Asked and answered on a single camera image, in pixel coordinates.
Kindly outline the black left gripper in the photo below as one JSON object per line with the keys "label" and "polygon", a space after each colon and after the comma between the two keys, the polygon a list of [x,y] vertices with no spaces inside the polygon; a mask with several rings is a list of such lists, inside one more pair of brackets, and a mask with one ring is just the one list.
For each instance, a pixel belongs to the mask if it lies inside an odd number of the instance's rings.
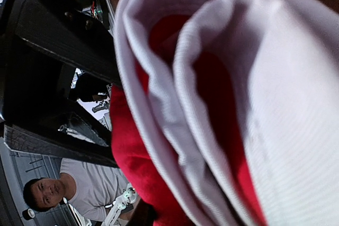
{"label": "black left gripper", "polygon": [[1,118],[13,151],[116,168],[111,132],[68,98],[75,68],[122,85],[113,36],[74,0],[3,0]]}

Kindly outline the red white underwear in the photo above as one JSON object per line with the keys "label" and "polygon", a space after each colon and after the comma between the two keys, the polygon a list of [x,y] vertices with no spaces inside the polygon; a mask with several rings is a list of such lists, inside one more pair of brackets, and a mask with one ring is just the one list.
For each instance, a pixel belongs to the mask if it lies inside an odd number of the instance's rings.
{"label": "red white underwear", "polygon": [[338,225],[338,0],[119,0],[131,225]]}

